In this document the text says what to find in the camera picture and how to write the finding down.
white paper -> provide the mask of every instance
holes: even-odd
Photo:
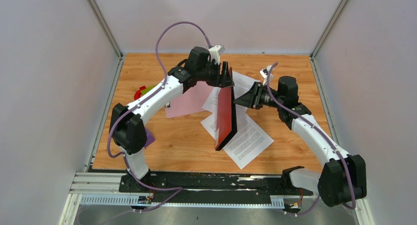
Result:
[[[201,124],[214,139],[218,138],[216,114],[210,115],[201,121]],[[242,169],[272,143],[273,139],[244,114],[242,121],[238,123],[238,132],[223,150]]]
[[[235,82],[235,86],[233,88],[235,92],[235,99],[245,94],[253,85],[253,82],[257,82],[257,80],[250,78],[246,75],[237,73],[233,71],[233,82]],[[211,91],[210,95],[208,96],[207,100],[203,104],[203,109],[206,111],[210,111],[212,113],[217,113],[217,105],[218,105],[218,97],[219,97],[219,87],[215,87],[213,91]],[[247,108],[236,105],[236,115],[238,123],[244,117]]]

wooden table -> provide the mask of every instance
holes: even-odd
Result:
[[[187,56],[162,54],[161,59],[169,70]],[[259,74],[261,68],[278,61],[279,65],[274,69],[275,78],[271,86],[276,89],[278,77],[296,77],[300,101],[313,112],[317,122],[329,134],[308,56],[223,55],[221,59],[228,61],[234,71],[257,80],[262,79]],[[133,95],[139,87],[155,85],[162,78],[163,72],[155,54],[128,54],[111,109],[117,103],[126,105],[132,102]],[[317,158],[304,141],[279,120],[276,109],[268,107],[261,110],[248,109],[247,114],[274,139],[274,143],[240,170],[224,151],[214,151],[214,140],[200,123],[210,114],[200,112],[167,119],[164,109],[158,111],[146,125],[156,138],[145,150],[149,168],[169,171],[281,173],[283,169],[301,165],[315,171],[322,170]],[[109,114],[94,159],[94,169],[126,168],[122,157],[111,159],[107,155],[110,117]],[[113,142],[111,149],[113,153],[119,152],[119,148]]]

pink paper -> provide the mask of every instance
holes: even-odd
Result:
[[[194,87],[170,101],[170,107],[165,108],[167,118],[206,111],[202,109],[202,106],[213,88],[207,85],[206,82],[197,82]]]

gray floor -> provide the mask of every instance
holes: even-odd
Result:
[[[303,201],[304,209],[312,204]],[[121,212],[131,210],[129,206],[90,205],[82,206],[80,224],[98,225]],[[224,209],[224,208],[178,208],[161,207],[147,213],[128,213],[107,225],[357,225],[354,212],[343,206],[329,208],[320,202],[305,216],[293,218],[275,209]]]

red object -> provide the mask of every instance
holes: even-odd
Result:
[[[221,150],[238,132],[236,123],[235,93],[233,87],[221,88],[217,105],[217,132],[215,150]]]
[[[139,90],[137,90],[137,91],[135,92],[135,95],[133,96],[133,99],[137,100],[137,99],[141,98],[141,96],[142,96],[142,91],[143,91],[143,90],[145,90],[145,89],[146,89],[146,87],[145,87],[145,86],[140,87],[140,88],[139,88]]]

